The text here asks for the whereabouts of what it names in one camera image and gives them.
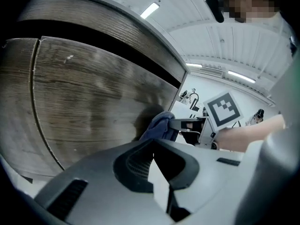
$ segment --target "air vent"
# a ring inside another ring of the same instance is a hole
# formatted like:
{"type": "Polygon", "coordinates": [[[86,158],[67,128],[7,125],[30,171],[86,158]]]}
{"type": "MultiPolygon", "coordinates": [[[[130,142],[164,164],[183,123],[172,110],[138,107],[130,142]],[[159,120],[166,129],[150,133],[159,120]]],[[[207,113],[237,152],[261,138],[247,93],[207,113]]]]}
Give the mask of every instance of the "air vent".
{"type": "Polygon", "coordinates": [[[83,180],[72,181],[48,207],[48,212],[64,221],[87,185],[88,183],[83,180]]]}
{"type": "Polygon", "coordinates": [[[153,149],[150,146],[144,147],[132,154],[127,160],[129,170],[142,179],[148,180],[149,169],[153,160],[153,149]]]}
{"type": "Polygon", "coordinates": [[[217,68],[210,68],[210,67],[202,67],[199,69],[199,73],[211,75],[214,77],[222,78],[223,71],[217,68]]]}

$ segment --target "curved wooden cabinet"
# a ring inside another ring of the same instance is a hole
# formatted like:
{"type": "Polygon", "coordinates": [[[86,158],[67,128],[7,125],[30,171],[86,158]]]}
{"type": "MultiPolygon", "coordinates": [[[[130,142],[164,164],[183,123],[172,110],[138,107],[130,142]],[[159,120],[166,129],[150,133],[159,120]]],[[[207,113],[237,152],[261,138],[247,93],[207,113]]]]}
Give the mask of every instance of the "curved wooden cabinet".
{"type": "Polygon", "coordinates": [[[50,179],[62,169],[38,130],[31,82],[37,39],[9,40],[0,65],[0,151],[20,174],[50,179]]]}
{"type": "Polygon", "coordinates": [[[165,45],[137,21],[108,6],[89,0],[32,0],[19,17],[19,21],[28,20],[62,21],[100,31],[146,55],[183,81],[185,69],[165,45]]]}
{"type": "Polygon", "coordinates": [[[16,27],[0,64],[0,151],[31,178],[138,139],[188,73],[157,32],[107,0],[32,0],[16,27]]]}
{"type": "Polygon", "coordinates": [[[167,110],[177,92],[121,57],[53,37],[41,39],[33,81],[39,122],[63,167],[139,137],[138,117],[167,110]]]}

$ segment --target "black vent slot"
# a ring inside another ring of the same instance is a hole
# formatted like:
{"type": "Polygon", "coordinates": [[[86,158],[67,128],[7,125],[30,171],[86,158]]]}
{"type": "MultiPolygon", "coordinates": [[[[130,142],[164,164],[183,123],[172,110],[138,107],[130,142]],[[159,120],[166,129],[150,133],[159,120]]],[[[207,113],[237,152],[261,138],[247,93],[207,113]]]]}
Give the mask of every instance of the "black vent slot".
{"type": "Polygon", "coordinates": [[[48,207],[48,212],[64,221],[87,185],[83,180],[72,181],[48,207]]]}
{"type": "Polygon", "coordinates": [[[217,162],[225,163],[225,164],[232,165],[232,166],[240,165],[240,161],[231,160],[231,159],[227,159],[227,158],[224,158],[224,157],[218,158],[217,162]]]}
{"type": "Polygon", "coordinates": [[[153,148],[144,147],[136,153],[129,156],[126,166],[136,176],[148,180],[149,169],[153,160],[153,148]]]}

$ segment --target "blue cloth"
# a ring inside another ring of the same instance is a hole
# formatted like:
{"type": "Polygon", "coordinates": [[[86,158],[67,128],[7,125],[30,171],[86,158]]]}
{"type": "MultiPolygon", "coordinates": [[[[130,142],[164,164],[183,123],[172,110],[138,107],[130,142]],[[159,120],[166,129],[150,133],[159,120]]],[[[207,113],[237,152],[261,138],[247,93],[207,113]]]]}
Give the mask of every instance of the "blue cloth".
{"type": "Polygon", "coordinates": [[[171,112],[161,112],[152,119],[146,132],[141,136],[140,141],[146,141],[148,139],[167,139],[175,141],[178,135],[177,130],[169,128],[168,123],[170,119],[174,119],[175,115],[171,112]]]}

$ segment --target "fluorescent light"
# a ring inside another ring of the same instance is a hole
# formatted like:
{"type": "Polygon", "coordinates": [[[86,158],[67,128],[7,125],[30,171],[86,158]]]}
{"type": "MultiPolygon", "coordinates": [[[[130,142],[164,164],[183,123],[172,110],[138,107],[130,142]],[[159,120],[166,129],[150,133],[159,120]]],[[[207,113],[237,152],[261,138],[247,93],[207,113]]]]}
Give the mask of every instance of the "fluorescent light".
{"type": "Polygon", "coordinates": [[[233,71],[228,71],[228,74],[231,74],[231,75],[233,75],[233,76],[236,76],[236,77],[245,79],[245,80],[247,80],[248,82],[251,82],[251,83],[255,83],[255,82],[256,82],[256,81],[255,81],[254,79],[252,79],[252,78],[248,78],[248,77],[246,77],[246,76],[244,76],[244,75],[242,75],[242,74],[238,74],[238,73],[235,73],[235,72],[233,72],[233,71]]]}
{"type": "Polygon", "coordinates": [[[187,63],[188,66],[202,68],[201,64],[187,63]]]}
{"type": "Polygon", "coordinates": [[[159,5],[155,2],[153,2],[142,14],[141,17],[145,19],[148,17],[151,13],[153,13],[156,9],[159,8],[159,5]]]}

